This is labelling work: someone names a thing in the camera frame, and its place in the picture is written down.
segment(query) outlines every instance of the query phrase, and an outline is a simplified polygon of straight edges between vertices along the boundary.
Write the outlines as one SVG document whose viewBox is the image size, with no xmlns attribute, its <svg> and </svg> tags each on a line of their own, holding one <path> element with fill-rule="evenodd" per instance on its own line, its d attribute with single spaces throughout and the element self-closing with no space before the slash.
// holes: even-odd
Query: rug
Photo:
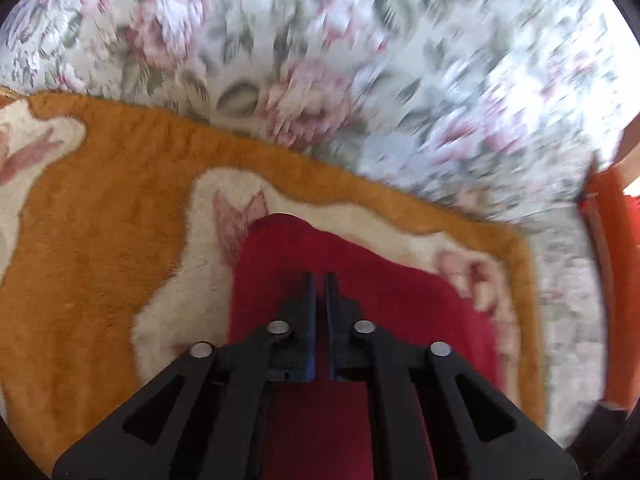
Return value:
<svg viewBox="0 0 640 480">
<path fill-rule="evenodd" d="M 176 348 L 225 341 L 238 247 L 273 212 L 448 278 L 491 316 L 506 391 L 543 424 L 532 268 L 512 226 L 164 110 L 41 94 L 0 110 L 0 132 L 0 381 L 45 471 Z"/>
</svg>

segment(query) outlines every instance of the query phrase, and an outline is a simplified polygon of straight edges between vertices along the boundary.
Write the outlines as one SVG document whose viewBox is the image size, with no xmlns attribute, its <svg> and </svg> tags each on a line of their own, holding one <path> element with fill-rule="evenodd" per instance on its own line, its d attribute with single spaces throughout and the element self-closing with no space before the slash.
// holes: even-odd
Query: metal pin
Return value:
<svg viewBox="0 0 640 480">
<path fill-rule="evenodd" d="M 442 341 L 431 343 L 430 349 L 432 354 L 440 357 L 444 357 L 451 353 L 451 347 L 448 344 L 443 343 Z"/>
<path fill-rule="evenodd" d="M 269 332 L 272 334 L 284 334 L 289 331 L 289 323 L 286 321 L 271 321 L 268 326 Z"/>
<path fill-rule="evenodd" d="M 202 359 L 203 357 L 209 357 L 211 355 L 211 352 L 213 352 L 213 348 L 209 343 L 201 341 L 193 345 L 190 348 L 189 352 L 192 356 L 197 357 L 198 359 Z"/>
<path fill-rule="evenodd" d="M 376 326 L 367 319 L 361 319 L 360 321 L 356 321 L 353 328 L 359 334 L 370 334 L 376 329 Z"/>
</svg>

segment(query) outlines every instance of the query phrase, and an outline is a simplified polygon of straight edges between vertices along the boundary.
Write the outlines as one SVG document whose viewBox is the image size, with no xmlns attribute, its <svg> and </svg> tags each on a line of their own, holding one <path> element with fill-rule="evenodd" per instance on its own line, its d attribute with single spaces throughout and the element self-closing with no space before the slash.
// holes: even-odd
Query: cream rug pattern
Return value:
<svg viewBox="0 0 640 480">
<path fill-rule="evenodd" d="M 132 331 L 138 370 L 148 381 L 177 355 L 176 349 L 208 340 L 225 342 L 233 267 L 250 223 L 286 213 L 365 247 L 392 262 L 441 274 L 497 327 L 506 395 L 518 403 L 520 330 L 504 266 L 446 233 L 400 232 L 351 204 L 294 202 L 255 173 L 206 171 L 194 185 L 180 267 L 138 314 Z"/>
<path fill-rule="evenodd" d="M 15 249 L 18 215 L 31 186 L 49 164 L 78 148 L 84 130 L 71 118 L 35 119 L 27 101 L 0 110 L 0 283 Z"/>
</svg>

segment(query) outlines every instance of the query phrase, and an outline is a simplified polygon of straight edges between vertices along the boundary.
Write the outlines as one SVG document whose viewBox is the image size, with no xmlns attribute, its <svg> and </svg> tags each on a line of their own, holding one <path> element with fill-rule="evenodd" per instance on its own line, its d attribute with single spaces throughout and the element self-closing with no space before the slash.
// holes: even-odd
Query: carpet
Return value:
<svg viewBox="0 0 640 480">
<path fill-rule="evenodd" d="M 512 226 L 164 110 L 40 94 L 0 110 L 0 134 L 0 383 L 44 471 L 176 348 L 225 341 L 238 247 L 273 212 L 448 278 L 503 334 L 505 389 L 542 425 L 532 266 Z"/>
</svg>

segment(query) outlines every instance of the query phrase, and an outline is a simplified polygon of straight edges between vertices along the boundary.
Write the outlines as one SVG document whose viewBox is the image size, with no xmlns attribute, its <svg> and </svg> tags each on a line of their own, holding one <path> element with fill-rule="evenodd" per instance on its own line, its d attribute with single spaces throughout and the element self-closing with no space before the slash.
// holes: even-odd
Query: floral fabric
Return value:
<svg viewBox="0 0 640 480">
<path fill-rule="evenodd" d="M 542 309 L 562 320 L 548 335 L 575 330 L 547 343 L 559 440 L 598 397 L 602 356 L 582 343 L 602 320 L 584 233 L 545 211 L 577 195 L 594 152 L 611 159 L 619 71 L 597 0 L 21 0 L 0 28 L 16 91 L 164 107 L 484 218 L 551 219 L 530 239 Z"/>
<path fill-rule="evenodd" d="M 604 394 L 606 311 L 591 241 L 575 205 L 528 216 L 545 339 L 546 430 L 567 446 Z"/>
</svg>

